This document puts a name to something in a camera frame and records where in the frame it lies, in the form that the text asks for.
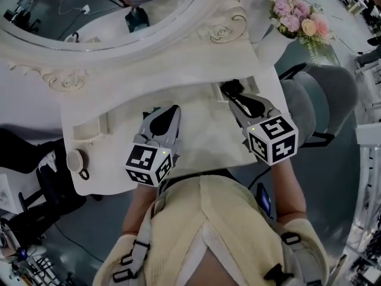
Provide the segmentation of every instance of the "buckle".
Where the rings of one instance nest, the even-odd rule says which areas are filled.
[[[142,243],[141,241],[134,240],[134,241],[133,241],[133,245],[135,246],[136,244],[137,244],[137,245],[142,245],[143,247],[146,247],[147,250],[149,250],[149,249],[151,248],[151,245],[150,245],[150,244],[145,244],[145,243]]]
[[[280,238],[286,245],[294,245],[301,242],[299,234],[294,232],[284,233],[280,236]]]
[[[130,268],[127,268],[126,270],[122,270],[113,274],[113,280],[115,283],[123,282],[127,279],[136,279],[137,277],[138,277],[138,272],[136,272],[135,274],[132,274],[132,271]]]
[[[131,258],[130,260],[127,260],[127,261],[126,261],[126,259],[132,257],[132,251],[133,251],[135,245],[141,245],[141,246],[147,248],[147,252],[145,253],[145,257],[144,257],[144,259],[147,258],[147,256],[148,256],[148,250],[151,248],[151,245],[150,245],[150,244],[142,243],[141,241],[134,240],[134,241],[133,241],[133,247],[132,247],[131,251],[130,251],[128,254],[126,254],[125,256],[123,256],[123,257],[121,258],[121,260],[120,260],[120,264],[121,264],[122,266],[126,266],[126,265],[129,265],[129,264],[132,263],[132,261],[133,261],[132,258]]]
[[[281,264],[276,264],[263,277],[266,281],[275,281],[276,286],[282,285],[287,279],[293,278],[292,273],[284,273]]]

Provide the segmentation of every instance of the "gray floor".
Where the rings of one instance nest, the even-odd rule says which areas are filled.
[[[294,42],[276,64],[278,74],[308,60],[307,50]],[[307,200],[308,217],[332,263],[342,254],[357,199],[360,156],[354,128],[353,115],[328,147],[303,148],[292,159]],[[265,164],[252,164],[231,172],[240,183],[248,186],[266,168]],[[270,174],[263,176],[260,182],[273,197]],[[132,194],[107,196],[100,202],[88,198],[81,209],[62,217],[57,224],[66,236],[104,260],[120,235]],[[54,263],[65,268],[63,272],[74,272],[84,283],[90,284],[101,263],[64,238],[55,226],[46,236],[45,245]]]
[[[108,0],[62,0],[59,14],[60,2],[61,0],[36,0],[32,5],[30,22],[36,19],[41,21],[37,35],[63,41],[85,24],[120,9]],[[96,14],[83,15],[80,10],[75,10],[86,4],[90,7],[90,13]]]

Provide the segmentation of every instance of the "white vanity table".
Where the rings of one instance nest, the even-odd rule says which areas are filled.
[[[217,101],[211,85],[253,77],[252,91],[287,112],[274,67],[261,67],[252,49],[241,2],[185,0],[152,29],[101,43],[42,41],[0,19],[0,27],[5,27],[0,29],[0,51],[12,66],[37,70],[50,87],[68,91],[61,100],[65,146],[89,155],[90,179],[72,174],[79,194],[135,188],[123,169],[124,149],[143,111],[171,103],[180,105],[182,121],[181,157],[170,177],[255,161],[242,145],[241,130],[227,104]],[[92,145],[73,140],[74,126],[105,113],[108,135]]]

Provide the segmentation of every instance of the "white table top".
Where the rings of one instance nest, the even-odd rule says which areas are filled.
[[[286,101],[274,67],[258,70],[254,79],[258,95],[268,98],[279,110],[287,112]],[[123,164],[126,148],[142,123],[142,112],[153,107],[177,104],[182,109],[179,153],[170,177],[196,172],[241,166],[256,162],[255,156],[242,145],[244,140],[226,103],[217,102],[210,83],[178,86],[128,101],[108,112],[110,134],[93,145],[71,140],[72,127],[63,117],[65,146],[84,150],[89,156],[90,179],[84,181],[72,173],[74,187],[80,195],[110,195],[136,188]]]

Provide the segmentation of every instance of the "cable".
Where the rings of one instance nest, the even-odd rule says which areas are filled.
[[[35,250],[33,251],[33,253],[32,253],[31,255],[29,255],[29,257],[30,257],[30,256],[33,256],[33,255],[36,253],[36,251],[37,251],[37,246],[34,245],[34,247],[35,247]]]
[[[58,7],[58,13],[59,13],[59,15],[67,15],[68,13],[70,13],[70,12],[72,12],[72,11],[74,11],[74,10],[78,10],[78,11],[81,11],[81,10],[82,10],[81,8],[74,7],[74,8],[72,8],[72,9],[68,10],[67,12],[62,13],[62,12],[61,12],[62,2],[63,2],[63,0],[61,0],[61,2],[60,2],[60,6]]]
[[[77,245],[78,247],[82,248],[83,251],[87,252],[88,255],[92,256],[94,259],[96,259],[97,261],[101,262],[101,263],[104,263],[103,260],[100,260],[99,258],[97,258],[96,256],[94,256],[93,254],[91,254],[90,252],[87,251],[87,249],[85,249],[83,246],[81,246],[80,244],[76,243],[75,241],[71,240],[69,237],[67,237],[62,231],[61,229],[57,226],[56,223],[54,223],[54,225],[56,226],[56,228],[59,230],[59,232],[63,235],[64,238],[66,238],[67,240],[71,241],[73,244]]]
[[[265,175],[266,173],[268,173],[270,171],[271,167],[269,166],[264,172],[260,173],[257,177],[254,178],[254,180],[250,183],[250,185],[248,186],[248,190],[250,191],[250,189],[252,188],[252,186],[255,184],[255,182],[260,178],[262,177],[263,175]]]
[[[69,26],[65,29],[65,31],[62,32],[62,34],[60,35],[60,37],[57,38],[57,40],[59,40],[62,36],[64,36],[64,34],[67,32],[67,30],[74,24],[74,22],[76,22],[76,20],[79,18],[79,16],[81,16],[83,14],[83,11],[81,11],[77,16],[76,18],[74,18],[73,22],[71,22],[69,24]]]
[[[344,45],[348,48],[348,49],[350,49],[353,53],[355,53],[355,54],[360,54],[360,53],[366,53],[366,52],[370,52],[370,51],[373,51],[374,49],[370,49],[370,50],[368,50],[368,51],[365,51],[365,52],[355,52],[355,51],[353,51],[340,37],[338,37],[337,36],[337,38],[342,42],[342,43],[344,43]]]
[[[120,8],[124,8],[124,6],[120,5],[119,3],[116,3],[114,0],[109,0],[109,1],[112,2],[113,4],[118,5],[118,7]]]
[[[307,2],[308,4],[310,4],[310,5],[312,5],[312,3],[311,2],[309,2],[309,1],[307,1],[307,0],[303,0],[304,2]]]
[[[94,14],[99,14],[99,13],[103,13],[103,12],[107,12],[107,11],[112,11],[112,10],[115,10],[119,7],[113,7],[113,8],[109,8],[108,10],[103,10],[103,11],[96,11],[96,12],[92,12],[92,13],[87,13],[86,15],[94,15]]]
[[[334,15],[331,15],[331,17],[336,18],[336,19],[339,19],[339,20],[341,20],[341,21],[344,21],[344,20],[341,19],[340,17],[334,16]]]

